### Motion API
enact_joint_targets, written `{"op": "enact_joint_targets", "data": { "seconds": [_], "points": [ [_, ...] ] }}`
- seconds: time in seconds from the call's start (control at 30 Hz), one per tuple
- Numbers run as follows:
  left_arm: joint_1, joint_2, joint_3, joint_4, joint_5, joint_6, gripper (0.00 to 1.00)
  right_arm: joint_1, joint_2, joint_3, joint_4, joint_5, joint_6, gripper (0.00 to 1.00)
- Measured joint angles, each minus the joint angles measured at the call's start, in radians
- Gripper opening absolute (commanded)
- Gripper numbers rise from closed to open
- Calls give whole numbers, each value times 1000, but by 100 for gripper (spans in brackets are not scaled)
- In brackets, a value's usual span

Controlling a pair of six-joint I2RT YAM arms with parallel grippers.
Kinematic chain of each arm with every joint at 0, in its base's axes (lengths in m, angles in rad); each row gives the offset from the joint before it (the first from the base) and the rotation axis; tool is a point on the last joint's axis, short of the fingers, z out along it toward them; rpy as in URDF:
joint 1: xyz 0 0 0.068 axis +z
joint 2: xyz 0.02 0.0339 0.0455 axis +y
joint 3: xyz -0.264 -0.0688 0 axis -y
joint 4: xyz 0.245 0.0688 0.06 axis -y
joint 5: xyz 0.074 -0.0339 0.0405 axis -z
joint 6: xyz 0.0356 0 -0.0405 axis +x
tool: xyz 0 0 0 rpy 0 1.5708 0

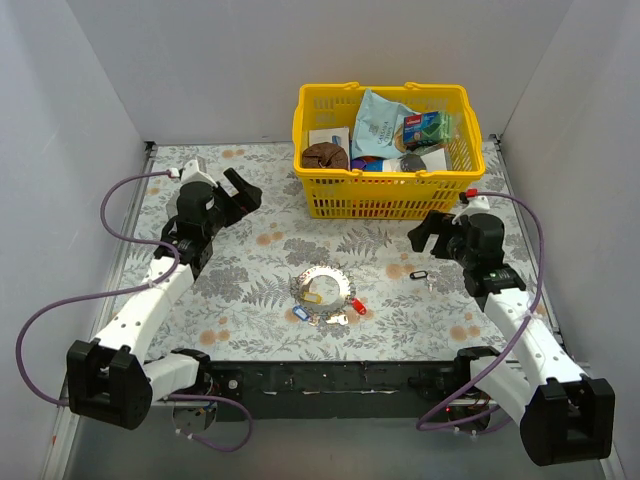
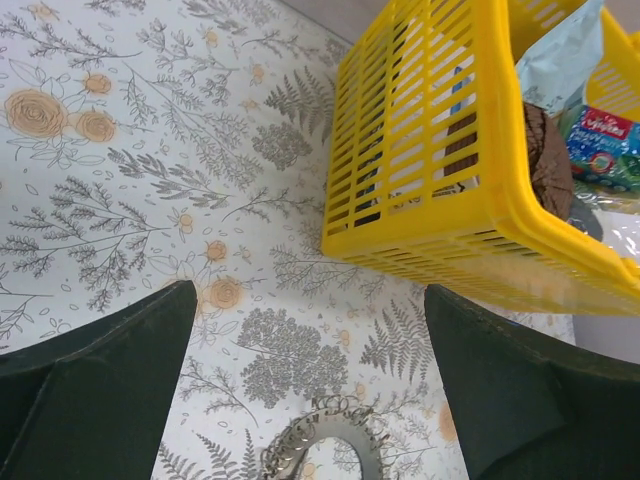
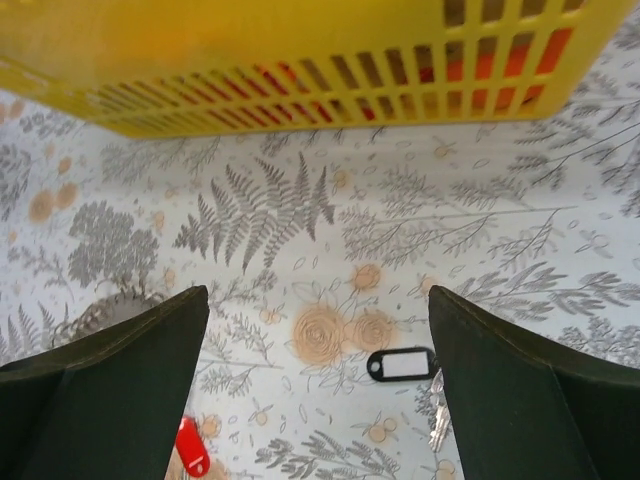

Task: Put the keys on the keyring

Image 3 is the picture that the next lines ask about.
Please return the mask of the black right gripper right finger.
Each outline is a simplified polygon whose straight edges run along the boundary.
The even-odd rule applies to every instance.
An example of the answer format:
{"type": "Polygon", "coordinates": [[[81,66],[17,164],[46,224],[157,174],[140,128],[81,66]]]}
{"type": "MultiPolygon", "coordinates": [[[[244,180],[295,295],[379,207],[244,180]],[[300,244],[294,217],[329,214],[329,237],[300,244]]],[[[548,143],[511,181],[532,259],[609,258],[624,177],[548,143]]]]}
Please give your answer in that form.
{"type": "Polygon", "coordinates": [[[636,479],[639,372],[429,291],[429,322],[467,479],[636,479]]]}

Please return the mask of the black key tag with key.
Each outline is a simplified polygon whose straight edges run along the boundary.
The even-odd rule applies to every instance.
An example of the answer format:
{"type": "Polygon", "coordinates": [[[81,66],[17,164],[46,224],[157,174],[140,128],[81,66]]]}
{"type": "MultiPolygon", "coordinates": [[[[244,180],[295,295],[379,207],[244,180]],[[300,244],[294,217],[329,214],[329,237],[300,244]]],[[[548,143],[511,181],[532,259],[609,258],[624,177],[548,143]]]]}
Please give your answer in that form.
{"type": "Polygon", "coordinates": [[[450,412],[444,393],[444,377],[435,352],[428,347],[379,350],[371,353],[366,369],[378,383],[427,382],[427,416],[432,418],[428,434],[431,450],[438,453],[451,428],[450,412]]]}

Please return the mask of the red key tag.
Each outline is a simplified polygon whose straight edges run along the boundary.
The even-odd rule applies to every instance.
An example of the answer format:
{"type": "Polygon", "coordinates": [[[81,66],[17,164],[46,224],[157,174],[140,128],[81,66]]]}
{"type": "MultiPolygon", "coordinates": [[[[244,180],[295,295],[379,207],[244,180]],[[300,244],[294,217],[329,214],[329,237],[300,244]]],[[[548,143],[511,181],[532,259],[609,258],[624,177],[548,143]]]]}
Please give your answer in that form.
{"type": "Polygon", "coordinates": [[[189,476],[203,478],[209,472],[211,460],[192,417],[181,419],[175,447],[189,476]]]}

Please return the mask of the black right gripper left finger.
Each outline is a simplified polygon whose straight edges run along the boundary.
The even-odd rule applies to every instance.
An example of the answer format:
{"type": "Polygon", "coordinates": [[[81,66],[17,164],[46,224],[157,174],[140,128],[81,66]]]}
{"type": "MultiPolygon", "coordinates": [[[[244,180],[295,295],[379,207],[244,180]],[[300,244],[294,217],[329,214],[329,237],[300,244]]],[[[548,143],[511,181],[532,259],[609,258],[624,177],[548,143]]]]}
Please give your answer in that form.
{"type": "Polygon", "coordinates": [[[164,478],[208,317],[194,286],[2,366],[2,478],[164,478]]]}

